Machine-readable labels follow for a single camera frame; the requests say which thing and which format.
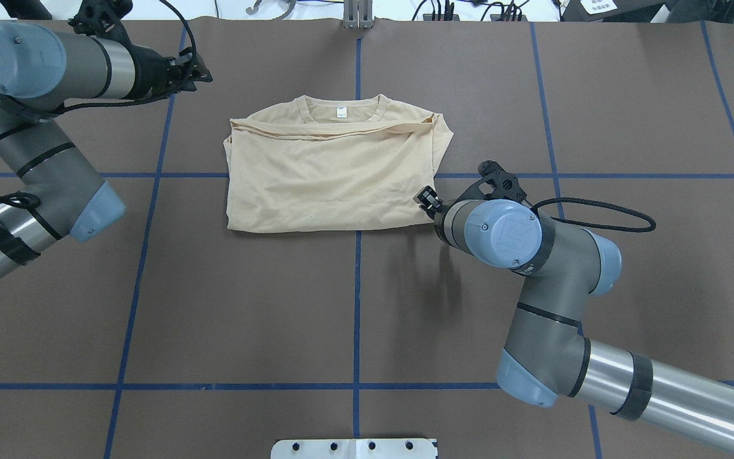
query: gray arm segment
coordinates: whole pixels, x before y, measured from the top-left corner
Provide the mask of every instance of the gray arm segment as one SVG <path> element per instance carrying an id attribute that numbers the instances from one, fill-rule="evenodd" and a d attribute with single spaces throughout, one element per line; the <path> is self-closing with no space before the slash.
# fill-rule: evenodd
<path id="1" fill-rule="evenodd" d="M 52 75 L 43 61 L 33 60 L 42 51 L 42 59 L 48 53 L 58 58 Z M 0 278 L 37 258 L 56 240 L 73 235 L 86 241 L 122 217 L 125 206 L 120 198 L 43 114 L 73 97 L 122 97 L 133 84 L 134 62 L 118 43 L 55 34 L 34 24 L 0 24 L 0 91 L 13 95 L 0 92 L 0 134 L 32 124 L 0 140 L 0 158 L 23 181 L 23 192 L 41 200 L 32 210 L 0 203 Z"/>
<path id="2" fill-rule="evenodd" d="M 547 262 L 522 285 L 504 356 L 556 394 L 734 454 L 734 387 L 577 333 L 588 294 L 600 281 L 600 241 L 586 230 L 554 224 Z M 501 386 L 507 389 L 505 380 Z"/>

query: folded t-shirt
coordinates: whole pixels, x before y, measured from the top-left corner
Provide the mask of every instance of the folded t-shirt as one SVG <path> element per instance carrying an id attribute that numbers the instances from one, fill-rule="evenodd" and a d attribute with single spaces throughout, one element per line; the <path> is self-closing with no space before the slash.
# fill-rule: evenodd
<path id="1" fill-rule="evenodd" d="M 232 119 L 228 229 L 381 230 L 431 220 L 414 203 L 452 139 L 439 113 L 378 95 L 301 96 Z"/>

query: black power strip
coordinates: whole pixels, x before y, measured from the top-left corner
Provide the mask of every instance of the black power strip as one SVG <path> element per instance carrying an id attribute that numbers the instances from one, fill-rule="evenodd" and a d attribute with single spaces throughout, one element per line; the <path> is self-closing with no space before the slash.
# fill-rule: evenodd
<path id="1" fill-rule="evenodd" d="M 429 14 L 429 13 L 424 13 L 423 20 L 432 20 L 432 15 Z M 454 15 L 452 17 L 452 20 L 461 20 L 461 17 L 459 15 Z"/>
<path id="2" fill-rule="evenodd" d="M 495 21 L 495 20 L 499 21 L 500 20 L 500 15 L 489 15 L 489 17 L 492 18 L 492 21 Z M 528 19 L 525 17 L 525 15 L 522 15 L 521 21 L 522 22 L 528 22 Z"/>

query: wire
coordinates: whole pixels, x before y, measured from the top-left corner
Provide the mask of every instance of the wire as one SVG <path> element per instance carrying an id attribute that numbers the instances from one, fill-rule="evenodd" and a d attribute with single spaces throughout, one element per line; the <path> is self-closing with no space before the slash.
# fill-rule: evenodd
<path id="1" fill-rule="evenodd" d="M 411 20 L 415 20 L 415 17 L 417 16 L 417 13 L 421 10 L 423 4 L 426 3 L 426 0 L 421 0 L 419 3 L 419 7 L 415 9 L 415 12 L 413 13 L 413 18 Z"/>
<path id="2" fill-rule="evenodd" d="M 273 20 L 280 20 L 281 18 L 286 18 L 291 15 L 292 12 L 294 12 L 294 8 L 296 8 L 296 0 L 288 0 L 288 9 L 283 12 L 281 15 L 278 15 L 277 17 L 273 18 Z"/>
<path id="3" fill-rule="evenodd" d="M 489 6 L 486 6 L 486 10 L 483 11 L 483 15 L 480 17 L 480 20 L 484 20 L 486 18 L 486 13 L 489 12 L 492 6 L 495 6 L 495 5 L 500 6 L 500 17 L 502 17 L 504 9 L 506 8 L 506 5 L 503 5 L 502 2 L 492 2 L 492 3 L 489 3 Z"/>
<path id="4" fill-rule="evenodd" d="M 151 104 L 152 102 L 162 101 L 163 99 L 168 99 L 171 95 L 178 93 L 183 90 L 183 87 L 189 82 L 189 75 L 191 75 L 192 70 L 194 70 L 194 67 L 196 63 L 198 63 L 198 45 L 194 42 L 194 34 L 192 33 L 192 28 L 189 27 L 189 21 L 186 21 L 186 18 L 183 17 L 182 14 L 180 14 L 180 11 L 177 11 L 177 8 L 171 5 L 171 3 L 167 2 L 167 0 L 158 0 L 160 3 L 163 3 L 167 6 L 171 11 L 175 12 L 175 15 L 180 19 L 180 22 L 183 23 L 183 28 L 186 29 L 186 34 L 189 35 L 189 41 L 192 44 L 192 59 L 189 61 L 189 66 L 186 67 L 186 71 L 183 73 L 183 78 L 180 81 L 180 84 L 172 86 L 172 88 L 165 93 L 161 94 L 160 96 L 152 96 L 152 97 L 146 97 L 143 99 L 137 99 L 137 101 L 128 101 L 128 102 L 112 102 L 112 103 L 104 103 L 104 102 L 88 102 L 84 104 L 76 104 L 71 105 L 70 107 L 62 107 L 55 111 L 57 114 L 64 114 L 67 112 L 71 112 L 73 110 L 79 110 L 79 108 L 99 108 L 99 107 L 134 107 L 135 105 L 145 105 L 145 104 Z"/>
<path id="5" fill-rule="evenodd" d="M 632 227 L 632 226 L 613 226 L 612 224 L 599 224 L 599 223 L 588 223 L 586 221 L 576 221 L 576 220 L 568 220 L 565 218 L 554 218 L 556 221 L 560 221 L 562 223 L 569 223 L 569 224 L 576 224 L 577 226 L 587 226 L 588 228 L 597 228 L 600 230 L 614 230 L 614 231 L 624 231 L 627 233 L 649 233 L 650 231 L 653 231 L 656 229 L 656 221 L 653 220 L 649 215 L 641 213 L 639 211 L 635 211 L 633 209 L 628 209 L 627 207 L 617 206 L 615 204 L 611 203 L 603 203 L 602 201 L 592 201 L 592 200 L 583 200 L 582 198 L 551 198 L 550 200 L 545 201 L 539 201 L 539 203 L 534 204 L 531 207 L 531 212 L 535 212 L 542 206 L 547 206 L 548 204 L 556 204 L 556 203 L 571 203 L 571 204 L 582 204 L 583 206 L 591 206 L 591 207 L 602 207 L 605 209 L 609 209 L 612 211 L 624 213 L 627 215 L 632 215 L 632 217 L 638 217 L 641 218 L 644 221 L 647 221 L 647 226 L 644 227 Z"/>
<path id="6" fill-rule="evenodd" d="M 32 128 L 32 126 L 33 125 L 29 122 L 17 125 L 16 127 L 13 127 L 1 133 L 0 140 L 12 136 L 12 134 L 20 133 L 27 128 Z M 36 207 L 41 205 L 41 200 L 39 200 L 38 196 L 36 196 L 35 194 L 17 191 L 15 193 L 0 196 L 0 203 L 8 204 L 8 206 L 11 207 L 18 207 L 19 209 L 35 209 Z"/>

